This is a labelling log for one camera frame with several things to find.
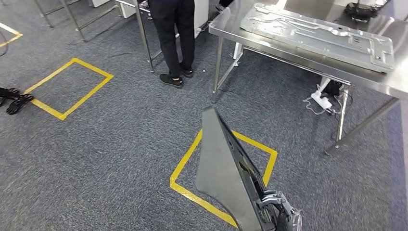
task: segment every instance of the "yellow tape square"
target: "yellow tape square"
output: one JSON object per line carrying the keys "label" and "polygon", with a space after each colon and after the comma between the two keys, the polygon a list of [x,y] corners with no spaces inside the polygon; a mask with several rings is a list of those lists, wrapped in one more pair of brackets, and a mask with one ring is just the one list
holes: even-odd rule
{"label": "yellow tape square", "polygon": [[23,36],[22,33],[20,33],[20,32],[18,32],[18,31],[14,30],[13,28],[10,28],[10,27],[4,25],[3,23],[0,23],[0,28],[5,29],[5,30],[7,30],[8,32],[10,32],[10,33],[12,33],[12,34],[15,35],[14,38],[12,38],[11,40],[5,41],[4,43],[0,43],[0,47],[5,46],[5,45],[7,45],[7,44],[13,42],[14,40],[18,39],[19,37]]}
{"label": "yellow tape square", "polygon": [[82,66],[84,66],[84,67],[86,67],[86,68],[88,68],[88,69],[90,69],[90,70],[104,76],[105,79],[64,113],[58,112],[57,110],[51,108],[50,106],[46,105],[45,103],[41,102],[38,99],[33,99],[33,101],[31,101],[37,107],[43,109],[44,111],[50,113],[51,115],[57,117],[60,120],[65,120],[66,117],[69,114],[71,114],[75,109],[77,109],[81,104],[83,104],[87,99],[89,99],[89,97],[91,97],[96,91],[98,91],[103,85],[105,85],[109,80],[111,80],[113,78],[113,75],[111,75],[111,74],[109,74],[107,72],[104,72],[101,69],[98,69],[98,68],[96,68],[96,67],[94,67],[94,66],[92,66],[92,65],[90,65],[90,64],[88,64],[88,63],[86,63],[86,62],[84,62],[84,61],[82,61],[80,59],[73,58],[73,59],[71,59],[71,61],[67,62],[65,65],[60,67],[58,70],[54,71],[51,75],[45,77],[40,82],[38,82],[38,83],[34,84],[33,86],[31,86],[29,89],[27,89],[24,92],[24,94],[28,94],[29,92],[31,92],[35,88],[41,86],[43,83],[47,82],[52,77],[56,76],[58,73],[65,70],[67,67],[69,67],[73,63],[77,63],[79,65],[82,65]]}
{"label": "yellow tape square", "polygon": [[[182,159],[180,160],[180,162],[178,163],[178,165],[176,166],[176,169],[174,170],[174,172],[171,174],[170,176],[170,188],[174,189],[175,191],[177,191],[178,193],[180,193],[181,195],[187,197],[189,200],[201,205],[202,207],[204,207],[206,210],[208,210],[210,213],[216,215],[217,217],[221,218],[222,220],[228,222],[229,224],[231,224],[234,227],[237,227],[237,224],[235,223],[234,219],[229,215],[224,213],[223,211],[219,210],[218,208],[216,208],[215,206],[213,206],[212,204],[210,204],[209,202],[207,202],[206,200],[198,197],[197,195],[193,194],[192,192],[188,191],[186,188],[182,187],[181,185],[176,183],[177,177],[179,176],[180,172],[183,170],[184,166],[186,165],[187,161],[189,160],[189,158],[191,157],[192,153],[194,152],[194,150],[196,149],[196,147],[198,146],[199,142],[201,141],[201,137],[202,137],[202,133],[203,130],[200,130],[197,134],[197,136],[195,137],[191,147],[188,149],[188,151],[185,153],[185,155],[182,157]],[[265,168],[265,173],[262,177],[262,180],[264,182],[265,185],[268,184],[269,182],[269,178],[270,175],[272,174],[272,170],[273,170],[273,166],[275,165],[275,161],[276,161],[276,157],[278,155],[278,153],[261,144],[258,143],[236,131],[232,131],[232,133],[234,134],[234,136],[256,148],[261,149],[262,151],[269,153],[270,157],[267,163],[267,166]]]}

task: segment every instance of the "table top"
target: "table top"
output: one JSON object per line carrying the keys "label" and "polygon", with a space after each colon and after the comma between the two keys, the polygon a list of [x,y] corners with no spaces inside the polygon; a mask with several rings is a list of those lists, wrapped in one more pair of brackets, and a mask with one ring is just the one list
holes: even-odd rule
{"label": "table top", "polygon": [[[256,2],[277,4],[282,9],[307,17],[334,22],[392,39],[394,70],[378,73],[316,54],[240,28],[241,20]],[[356,24],[343,14],[335,0],[235,0],[209,26],[209,32],[280,59],[304,66],[353,84],[408,100],[408,23],[379,15],[368,24]]]}

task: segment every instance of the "person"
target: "person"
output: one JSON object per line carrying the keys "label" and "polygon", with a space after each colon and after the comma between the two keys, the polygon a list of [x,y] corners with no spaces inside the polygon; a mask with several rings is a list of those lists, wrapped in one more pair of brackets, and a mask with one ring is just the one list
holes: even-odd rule
{"label": "person", "polygon": [[[182,88],[184,85],[181,74],[193,77],[194,61],[194,0],[149,0],[151,15],[160,41],[160,47],[169,74],[161,74],[160,80],[168,85]],[[179,62],[176,49],[176,25],[180,34],[183,61]]]}
{"label": "person", "polygon": [[234,0],[219,0],[219,3],[216,5],[216,9],[218,12],[223,11],[226,7],[228,7]]}

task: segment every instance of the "metal rack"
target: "metal rack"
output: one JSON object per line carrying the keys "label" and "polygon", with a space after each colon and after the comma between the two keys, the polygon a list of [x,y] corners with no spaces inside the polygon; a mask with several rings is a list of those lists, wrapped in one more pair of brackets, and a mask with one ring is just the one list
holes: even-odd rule
{"label": "metal rack", "polygon": [[81,37],[81,41],[86,42],[85,37],[82,33],[82,29],[84,29],[85,27],[91,25],[92,23],[94,23],[95,21],[97,21],[98,19],[102,18],[103,16],[107,15],[109,12],[111,12],[112,10],[114,10],[115,8],[117,8],[117,5],[114,5],[112,7],[110,7],[109,9],[107,9],[106,11],[100,13],[99,15],[97,15],[96,17],[92,18],[90,21],[84,23],[83,25],[79,25],[77,20],[75,19],[74,15],[72,14],[71,9],[69,8],[70,5],[80,1],[80,0],[72,0],[67,2],[66,0],[60,0],[61,1],[61,6],[55,7],[54,9],[51,9],[47,12],[45,12],[43,10],[43,8],[41,7],[40,3],[38,2],[38,0],[33,0],[34,3],[36,4],[37,8],[39,9],[39,11],[41,12],[41,16],[44,17],[47,26],[49,27],[53,27],[49,18],[47,17],[47,15],[52,14],[56,11],[61,10],[62,8],[65,8],[66,12],[68,13],[69,18],[71,19],[72,23],[74,24],[75,30],[78,31],[79,36]]}

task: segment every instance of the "metal pole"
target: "metal pole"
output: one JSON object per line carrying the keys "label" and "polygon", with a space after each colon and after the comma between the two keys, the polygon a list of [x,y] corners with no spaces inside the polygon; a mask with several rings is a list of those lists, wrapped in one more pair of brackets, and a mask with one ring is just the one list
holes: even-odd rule
{"label": "metal pole", "polygon": [[[80,1],[80,0],[72,0],[72,1],[67,2],[66,4],[69,6],[69,5],[74,4],[74,3],[78,2],[78,1]],[[53,8],[53,9],[51,9],[50,11],[45,12],[44,14],[45,15],[52,14],[52,13],[54,13],[56,11],[59,11],[60,9],[63,9],[63,8],[64,8],[63,5],[62,6],[57,6],[57,7]]]}
{"label": "metal pole", "polygon": [[133,0],[133,2],[135,4],[135,8],[136,8],[136,17],[138,19],[138,24],[139,24],[140,34],[141,34],[141,40],[143,42],[144,49],[146,50],[146,54],[147,54],[147,62],[150,65],[150,71],[154,72],[153,63],[152,63],[152,56],[150,55],[149,45],[147,44],[146,32],[144,31],[144,25],[143,25],[143,21],[141,19],[139,4],[138,4],[137,0]]}
{"label": "metal pole", "polygon": [[216,62],[216,72],[214,74],[214,85],[213,85],[213,94],[211,102],[215,103],[217,100],[217,89],[218,89],[218,78],[219,78],[219,71],[221,68],[221,56],[222,56],[222,43],[224,42],[224,38],[218,38],[218,50],[217,50],[217,62]]}
{"label": "metal pole", "polygon": [[330,155],[332,152],[334,152],[336,149],[338,149],[340,146],[345,145],[348,143],[348,141],[353,138],[358,132],[360,132],[363,128],[365,128],[367,125],[369,125],[372,121],[376,120],[379,118],[381,115],[387,113],[389,110],[391,110],[397,103],[399,103],[399,99],[393,98],[392,100],[388,101],[385,103],[380,109],[378,109],[376,112],[374,112],[372,115],[370,115],[366,120],[364,120],[361,124],[359,124],[356,128],[354,128],[353,131],[348,133],[343,139],[339,140],[336,142],[332,147],[330,147],[328,150],[326,150],[326,154]]}
{"label": "metal pole", "polygon": [[38,0],[33,0],[34,3],[36,4],[37,8],[39,9],[39,11],[41,12],[41,17],[43,17],[45,19],[45,21],[47,22],[47,26],[52,28],[51,22],[48,19],[47,15],[44,13],[43,9],[41,8]]}
{"label": "metal pole", "polygon": [[90,20],[89,22],[87,22],[87,23],[81,25],[81,26],[79,27],[79,29],[82,30],[82,29],[86,28],[87,26],[89,26],[89,25],[91,25],[92,23],[94,23],[96,20],[98,20],[98,19],[104,17],[104,16],[107,15],[109,12],[113,11],[114,9],[116,9],[117,7],[118,7],[117,5],[112,6],[111,8],[109,8],[109,9],[107,9],[106,11],[102,12],[101,14],[97,15],[95,18],[92,18],[92,20]]}
{"label": "metal pole", "polygon": [[62,5],[64,6],[64,8],[66,9],[66,12],[68,13],[69,18],[71,19],[71,21],[74,23],[75,26],[75,30],[78,31],[79,35],[81,36],[81,41],[85,41],[85,37],[82,34],[81,29],[78,26],[77,21],[75,20],[74,15],[72,14],[71,10],[69,9],[68,5],[66,4],[65,0],[61,0]]}
{"label": "metal pole", "polygon": [[346,104],[347,104],[347,98],[348,98],[348,89],[345,89],[344,92],[343,92],[342,108],[340,109],[340,118],[339,118],[339,126],[337,128],[336,142],[338,142],[338,141],[340,141],[342,139],[344,116],[345,116],[345,107],[346,107]]}
{"label": "metal pole", "polygon": [[234,50],[234,59],[237,59],[238,55],[241,54],[241,52],[243,51],[243,46],[240,43],[235,43],[235,50]]}
{"label": "metal pole", "polygon": [[237,59],[235,59],[232,64],[228,67],[227,71],[225,74],[220,78],[218,78],[218,83],[217,83],[217,90],[221,87],[221,85],[224,83],[224,81],[227,79],[228,75],[231,73],[231,71],[234,69],[234,67],[238,66],[238,61],[241,59],[243,55],[243,52],[241,52]]}

